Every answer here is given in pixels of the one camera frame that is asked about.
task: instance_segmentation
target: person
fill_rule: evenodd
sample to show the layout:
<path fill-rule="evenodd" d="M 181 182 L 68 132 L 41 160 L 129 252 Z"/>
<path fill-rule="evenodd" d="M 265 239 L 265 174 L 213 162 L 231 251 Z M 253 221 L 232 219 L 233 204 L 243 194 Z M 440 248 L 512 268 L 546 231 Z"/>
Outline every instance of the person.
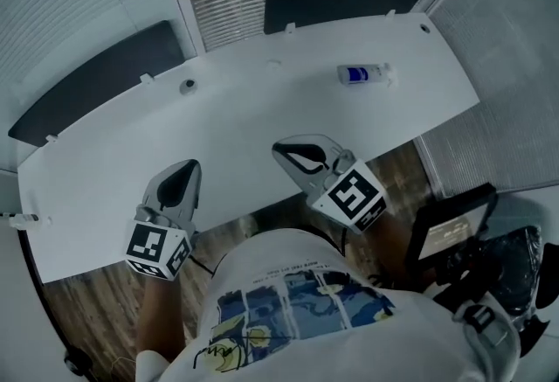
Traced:
<path fill-rule="evenodd" d="M 486 380 L 462 324 L 420 293 L 432 275 L 407 273 L 411 232 L 386 212 L 365 234 L 398 290 L 320 233 L 261 233 L 217 266 L 186 347 L 178 278 L 148 278 L 136 380 Z"/>

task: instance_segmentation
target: graphic print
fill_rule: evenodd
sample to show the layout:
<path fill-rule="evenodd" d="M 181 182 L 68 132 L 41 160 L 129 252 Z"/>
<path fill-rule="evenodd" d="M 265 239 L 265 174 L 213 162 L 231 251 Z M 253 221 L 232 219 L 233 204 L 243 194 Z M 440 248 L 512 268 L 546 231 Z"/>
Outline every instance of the graphic print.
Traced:
<path fill-rule="evenodd" d="M 273 287 L 263 287 L 246 294 L 248 324 L 246 335 L 249 361 L 257 362 L 281 350 L 291 342 L 292 334 L 286 322 L 278 292 Z"/>
<path fill-rule="evenodd" d="M 386 296 L 342 272 L 305 270 L 276 281 L 277 286 L 219 298 L 219 324 L 193 368 L 202 361 L 213 371 L 236 371 L 280 352 L 293 340 L 376 323 L 396 309 Z"/>
<path fill-rule="evenodd" d="M 349 274 L 325 272 L 321 277 L 342 301 L 352 327 L 372 324 L 392 316 L 394 305 L 386 296 L 373 288 L 362 286 Z"/>
<path fill-rule="evenodd" d="M 143 260 L 159 262 L 166 235 L 167 230 L 136 224 L 126 253 Z"/>
<path fill-rule="evenodd" d="M 378 191 L 359 172 L 352 170 L 328 196 L 350 219 L 354 218 Z"/>
<path fill-rule="evenodd" d="M 286 274 L 284 282 L 300 339 L 346 329 L 340 309 L 312 270 Z"/>

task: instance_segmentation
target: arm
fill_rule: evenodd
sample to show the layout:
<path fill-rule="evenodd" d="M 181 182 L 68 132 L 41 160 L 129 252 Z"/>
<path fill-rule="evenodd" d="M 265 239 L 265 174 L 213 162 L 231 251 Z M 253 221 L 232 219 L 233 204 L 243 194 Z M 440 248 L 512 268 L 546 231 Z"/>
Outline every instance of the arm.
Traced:
<path fill-rule="evenodd" d="M 390 213 L 383 213 L 365 235 L 381 265 L 394 281 L 395 288 L 423 292 L 435 282 L 435 274 L 432 271 L 422 274 L 408 272 L 405 255 L 410 244 L 411 230 Z"/>
<path fill-rule="evenodd" d="M 184 346 L 179 278 L 173 282 L 146 278 L 136 337 L 137 352 L 155 351 L 172 362 Z"/>

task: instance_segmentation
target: white desk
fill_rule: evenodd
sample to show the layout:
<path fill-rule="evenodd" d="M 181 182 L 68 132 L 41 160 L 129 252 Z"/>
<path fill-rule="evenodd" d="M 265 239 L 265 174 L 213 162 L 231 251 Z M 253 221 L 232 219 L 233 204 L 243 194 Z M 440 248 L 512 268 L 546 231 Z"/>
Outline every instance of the white desk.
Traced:
<path fill-rule="evenodd" d="M 398 87 L 337 80 L 337 65 L 382 62 L 396 68 Z M 198 89 L 181 96 L 188 78 Z M 24 212 L 52 220 L 29 231 L 39 274 L 53 281 L 121 260 L 127 219 L 172 163 L 202 164 L 194 221 L 206 230 L 298 192 L 272 158 L 285 136 L 322 133 L 369 160 L 477 102 L 425 14 L 318 24 L 191 59 L 97 108 L 19 166 Z"/>

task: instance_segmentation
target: wooden floor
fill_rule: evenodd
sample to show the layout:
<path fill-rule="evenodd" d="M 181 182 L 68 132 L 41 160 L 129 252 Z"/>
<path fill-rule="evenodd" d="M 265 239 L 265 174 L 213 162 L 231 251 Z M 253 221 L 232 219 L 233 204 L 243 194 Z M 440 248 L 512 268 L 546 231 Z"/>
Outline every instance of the wooden floor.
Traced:
<path fill-rule="evenodd" d="M 417 209 L 431 198 L 431 188 L 413 143 L 378 157 L 369 166 L 387 188 L 395 214 L 411 225 Z M 254 233 L 301 224 L 316 226 L 336 243 L 340 241 L 341 228 L 311 212 L 298 195 L 209 230 L 199 240 L 194 255 L 214 268 L 226 253 Z M 366 237 L 348 236 L 347 257 L 365 275 L 377 274 L 374 250 Z M 181 270 L 187 340 L 196 334 L 209 280 L 209 275 L 190 260 Z M 135 365 L 127 359 L 135 358 L 135 323 L 143 295 L 141 277 L 119 263 L 49 282 L 43 291 L 69 342 L 92 358 L 97 380 L 134 380 Z"/>

